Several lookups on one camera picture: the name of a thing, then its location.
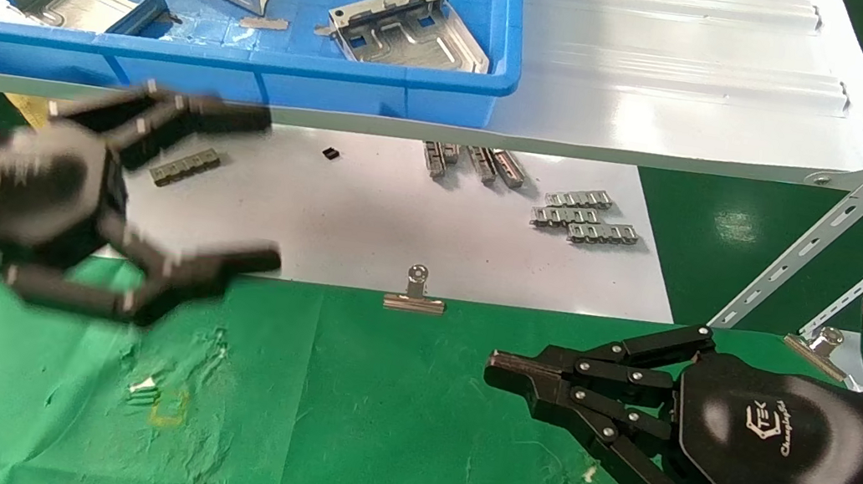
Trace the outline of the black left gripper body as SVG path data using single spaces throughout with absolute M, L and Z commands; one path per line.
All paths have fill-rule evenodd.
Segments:
M 79 125 L 0 135 L 0 263 L 69 270 L 104 246 L 100 216 L 123 216 L 118 156 Z

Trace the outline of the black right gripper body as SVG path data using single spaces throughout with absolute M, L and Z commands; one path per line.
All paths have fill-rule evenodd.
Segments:
M 854 484 L 863 399 L 801 374 L 702 354 L 678 376 L 678 445 L 705 484 Z

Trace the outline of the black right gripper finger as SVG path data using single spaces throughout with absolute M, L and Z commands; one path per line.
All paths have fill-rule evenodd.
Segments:
M 665 368 L 715 349 L 712 337 L 708 326 L 687 325 L 610 341 L 594 349 L 548 344 L 534 357 L 494 350 L 485 369 L 566 380 L 590 388 L 610 385 L 619 389 L 625 385 L 631 391 L 670 391 L 675 388 L 675 377 Z
M 488 371 L 486 383 L 527 401 L 535 420 L 568 431 L 618 484 L 677 484 L 632 440 L 611 412 L 618 401 L 560 380 Z

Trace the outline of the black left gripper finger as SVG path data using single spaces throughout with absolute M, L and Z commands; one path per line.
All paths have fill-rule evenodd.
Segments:
M 68 280 L 63 269 L 33 262 L 12 263 L 4 283 L 32 305 L 147 328 L 190 300 L 221 297 L 238 274 L 279 270 L 277 247 L 249 247 L 178 256 L 163 252 L 125 221 L 100 218 L 94 233 L 142 271 L 144 279 L 122 291 Z
M 48 123 L 78 127 L 132 171 L 189 135 L 261 134 L 270 130 L 272 119 L 265 104 L 178 93 L 146 83 L 93 100 L 51 101 Z

